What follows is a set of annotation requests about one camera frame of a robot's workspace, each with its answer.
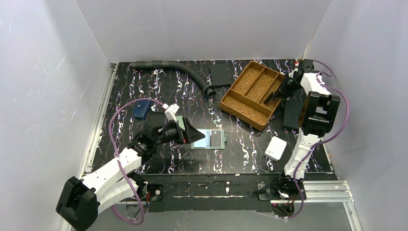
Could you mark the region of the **mint green snap card holder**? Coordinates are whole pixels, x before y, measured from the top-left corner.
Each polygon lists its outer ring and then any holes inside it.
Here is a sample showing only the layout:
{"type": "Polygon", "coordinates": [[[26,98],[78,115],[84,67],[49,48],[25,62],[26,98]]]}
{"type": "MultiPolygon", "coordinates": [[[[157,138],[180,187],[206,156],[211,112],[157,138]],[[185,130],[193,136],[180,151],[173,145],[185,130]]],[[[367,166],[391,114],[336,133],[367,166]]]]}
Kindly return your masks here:
{"type": "Polygon", "coordinates": [[[198,130],[205,135],[205,138],[192,143],[191,144],[192,149],[199,149],[199,150],[217,150],[217,149],[223,150],[225,149],[225,145],[227,142],[227,135],[224,130],[220,129],[222,131],[222,136],[223,136],[222,137],[223,144],[221,148],[210,147],[210,131],[212,129],[198,129],[198,130]]]}

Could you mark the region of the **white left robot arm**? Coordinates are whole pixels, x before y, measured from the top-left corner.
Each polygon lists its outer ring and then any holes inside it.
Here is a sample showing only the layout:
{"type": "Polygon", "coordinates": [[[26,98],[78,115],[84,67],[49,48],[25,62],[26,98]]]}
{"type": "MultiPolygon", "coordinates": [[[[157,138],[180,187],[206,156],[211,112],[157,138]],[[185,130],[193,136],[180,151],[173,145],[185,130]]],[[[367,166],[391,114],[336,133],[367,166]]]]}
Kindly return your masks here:
{"type": "Polygon", "coordinates": [[[204,138],[205,135],[182,116],[148,132],[138,132],[113,160],[80,179],[69,178],[56,213],[75,230],[85,231],[101,212],[124,199],[135,197],[140,207],[147,205],[153,193],[149,191],[148,181],[136,174],[136,169],[150,160],[162,144],[190,144],[204,138]]]}

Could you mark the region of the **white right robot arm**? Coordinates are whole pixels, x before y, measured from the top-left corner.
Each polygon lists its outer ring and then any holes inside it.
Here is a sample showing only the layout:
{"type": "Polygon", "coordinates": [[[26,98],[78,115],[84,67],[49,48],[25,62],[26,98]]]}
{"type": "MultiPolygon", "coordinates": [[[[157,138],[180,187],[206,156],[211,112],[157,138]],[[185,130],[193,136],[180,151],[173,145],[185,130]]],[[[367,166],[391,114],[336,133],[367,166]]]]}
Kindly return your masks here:
{"type": "Polygon", "coordinates": [[[332,95],[323,85],[321,74],[314,69],[314,61],[303,59],[291,73],[286,74],[279,88],[263,101],[269,103],[273,99],[289,97],[300,89],[307,94],[298,117],[297,143],[276,188],[280,193],[297,194],[301,191],[310,156],[315,146],[333,127],[341,99],[332,95]]]}

